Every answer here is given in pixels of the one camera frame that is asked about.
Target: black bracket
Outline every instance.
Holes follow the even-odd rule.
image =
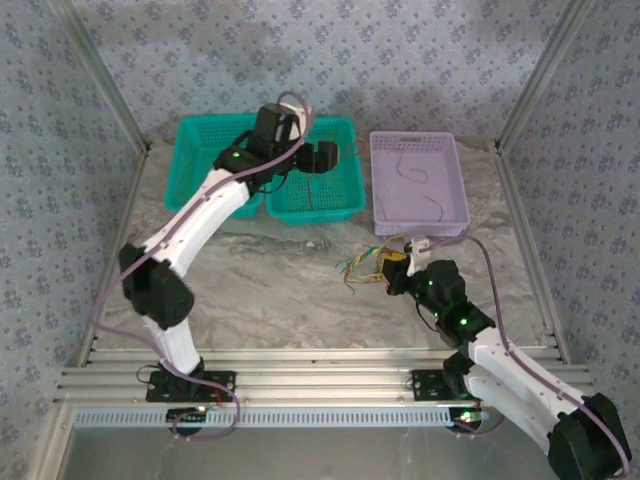
[[[191,376],[201,380],[224,385],[235,392],[236,372],[232,371],[199,371]],[[147,402],[149,403],[229,403],[231,396],[222,390],[187,382],[161,368],[153,372],[147,385]]]
[[[431,402],[434,400],[453,400],[453,392],[444,380],[442,370],[411,371],[413,400]]]

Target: colorful wires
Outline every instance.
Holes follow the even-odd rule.
[[[356,293],[355,289],[351,285],[371,285],[374,283],[381,283],[384,280],[382,264],[385,260],[397,261],[406,257],[404,253],[392,250],[388,247],[391,241],[398,238],[404,239],[404,235],[394,235],[389,237],[384,241],[384,243],[382,243],[382,245],[371,247],[368,250],[359,253],[352,259],[342,260],[336,264],[336,268],[343,266],[340,273],[344,275],[343,281],[345,285],[349,287],[351,293]],[[372,257],[376,258],[373,270],[364,275],[356,274],[356,267],[368,258]]]

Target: patterned wallpaper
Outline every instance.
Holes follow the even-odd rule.
[[[0,3],[0,478],[77,353],[137,154],[44,1]]]
[[[640,4],[598,4],[509,155],[578,361],[640,457]]]
[[[283,89],[369,130],[495,137],[564,0],[75,0],[142,130]]]

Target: gray marble floor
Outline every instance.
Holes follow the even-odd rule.
[[[145,166],[128,240],[141,243],[170,218],[164,206],[172,146],[155,144]],[[533,294],[502,190],[485,142],[458,141],[469,207],[469,232],[488,247],[494,263],[508,334],[521,345],[539,344],[545,327]],[[369,177],[368,158],[363,158]],[[199,348],[442,348],[416,315],[408,296],[389,297],[381,284],[342,283],[338,261],[380,243],[369,207],[350,223],[285,227],[264,206],[253,219],[224,223],[192,264],[186,281],[196,295],[191,328]],[[469,242],[434,252],[455,260],[468,295],[495,311],[487,270]],[[143,333],[141,319],[118,291],[107,303],[105,323]],[[101,334],[94,347],[138,347]]]

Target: green basket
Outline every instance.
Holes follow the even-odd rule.
[[[165,203],[179,210],[197,191],[220,152],[241,133],[251,130],[255,114],[207,115],[182,121],[169,173]],[[366,196],[360,158],[353,155],[356,133],[353,122],[342,117],[317,118],[307,141],[335,142],[340,161],[330,172],[314,175],[292,171],[282,186],[276,177],[267,186],[267,212],[287,225],[347,222],[364,209]],[[254,195],[234,213],[234,217],[252,217],[263,195]]]

